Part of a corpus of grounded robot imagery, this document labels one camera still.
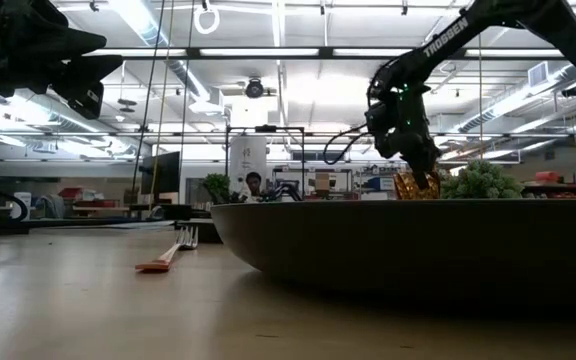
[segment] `white container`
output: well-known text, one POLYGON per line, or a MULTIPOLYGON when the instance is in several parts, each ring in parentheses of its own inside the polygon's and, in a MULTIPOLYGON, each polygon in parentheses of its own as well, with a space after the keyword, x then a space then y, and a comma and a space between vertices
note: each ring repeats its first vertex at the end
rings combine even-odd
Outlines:
MULTIPOLYGON (((22 219, 22 221, 30 219, 30 199, 32 198, 32 194, 26 192, 18 192, 14 193, 13 196, 21 200, 24 204, 26 204, 26 208, 28 208, 28 213, 26 214, 26 217, 22 219)), ((21 215, 21 207, 17 205, 17 203, 12 203, 12 211, 10 211, 10 217, 14 219, 19 217, 19 215, 21 215)))

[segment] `dark bowl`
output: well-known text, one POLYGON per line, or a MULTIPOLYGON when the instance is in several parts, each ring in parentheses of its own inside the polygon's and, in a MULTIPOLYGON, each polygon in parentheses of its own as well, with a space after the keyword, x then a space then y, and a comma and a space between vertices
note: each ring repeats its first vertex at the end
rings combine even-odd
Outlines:
POLYGON ((223 242, 270 276, 415 301, 576 304, 576 200, 236 204, 223 242))

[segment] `wooden table surface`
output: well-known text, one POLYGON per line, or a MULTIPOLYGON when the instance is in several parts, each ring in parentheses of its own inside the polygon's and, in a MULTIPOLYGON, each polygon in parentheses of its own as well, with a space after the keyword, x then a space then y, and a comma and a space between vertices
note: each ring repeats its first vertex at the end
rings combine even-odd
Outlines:
POLYGON ((270 281, 222 245, 138 274, 163 230, 0 238, 0 359, 576 359, 576 320, 437 316, 270 281))

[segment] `person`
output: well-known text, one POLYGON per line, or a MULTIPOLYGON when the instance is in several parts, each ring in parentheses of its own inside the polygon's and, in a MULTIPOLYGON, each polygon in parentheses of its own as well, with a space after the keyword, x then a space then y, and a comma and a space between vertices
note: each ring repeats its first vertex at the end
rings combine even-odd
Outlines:
POLYGON ((261 175, 254 171, 248 173, 246 175, 246 184, 251 196, 261 196, 261 175))

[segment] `ceiling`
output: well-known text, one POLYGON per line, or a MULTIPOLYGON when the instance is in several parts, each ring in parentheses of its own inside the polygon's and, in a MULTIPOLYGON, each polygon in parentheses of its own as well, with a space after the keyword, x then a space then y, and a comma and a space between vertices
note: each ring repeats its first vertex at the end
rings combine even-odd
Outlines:
MULTIPOLYGON (((88 1, 52 0, 68 17, 71 27, 105 36, 107 48, 147 47, 142 37, 133 30, 134 26, 129 24, 130 19, 127 19, 144 14, 120 14, 113 5, 117 1, 96 1, 99 11, 93 12, 88 1)), ((161 16, 168 43, 181 48, 412 48, 424 44, 432 34, 442 31, 457 18, 459 8, 470 3, 468 0, 408 0, 408 14, 404 16, 401 14, 402 2, 392 0, 325 0, 325 15, 320 12, 320 0, 274 0, 276 5, 273 5, 273 0, 213 0, 208 5, 211 9, 217 9, 220 21, 214 32, 202 34, 193 25, 195 13, 192 11, 193 6, 194 9, 201 8, 200 0, 128 2, 142 1, 152 19, 156 20, 154 25, 161 16)), ((576 6, 576 0, 569 2, 576 6)), ((209 27, 211 16, 202 15, 201 25, 209 27)), ((489 28, 467 47, 477 48, 480 43, 484 49, 550 47, 527 31, 506 28, 489 28)), ((478 113, 480 107, 485 110, 487 104, 497 102, 520 88, 527 80, 527 71, 540 62, 534 59, 444 62, 427 81, 427 85, 433 89, 424 97, 431 129, 456 132, 458 125, 463 124, 469 115, 478 113)), ((242 106, 263 107, 264 111, 268 111, 269 123, 280 124, 283 120, 284 125, 337 132, 364 122, 366 87, 381 63, 381 59, 287 59, 278 65, 273 59, 239 58, 188 60, 186 65, 204 87, 221 90, 224 104, 232 111, 242 106), (263 86, 270 90, 270 96, 255 101, 243 96, 243 86, 251 77, 261 79, 263 86), (280 85, 285 119, 278 110, 280 85)), ((181 131, 184 119, 186 131, 223 131, 225 128, 223 115, 189 110, 188 106, 194 100, 184 96, 183 81, 169 70, 164 61, 126 61, 125 68, 112 73, 103 83, 106 89, 99 121, 105 129, 136 131, 144 119, 153 131, 157 131, 160 120, 164 123, 162 131, 170 132, 181 131), (123 107, 118 104, 120 98, 137 102, 133 107, 135 112, 120 112, 119 109, 123 107)), ((486 123, 483 131, 512 132, 521 125, 560 111, 562 106, 572 107, 576 104, 576 99, 554 99, 552 92, 544 92, 521 103, 515 102, 506 108, 501 114, 503 116, 497 117, 504 120, 486 123)), ((561 119, 555 118, 538 127, 531 127, 530 131, 565 131, 565 128, 561 130, 561 125, 561 119)), ((479 132, 479 127, 469 131, 479 132)), ((193 137, 188 138, 186 143, 219 142, 215 139, 193 137)), ((157 138, 148 137, 146 142, 154 144, 157 138)), ((160 142, 179 143, 179 139, 164 137, 160 142)), ((438 143, 448 152, 467 149, 472 145, 459 139, 443 139, 438 143)), ((493 144, 498 145, 498 142, 486 143, 488 151, 491 146, 497 146, 493 144)))

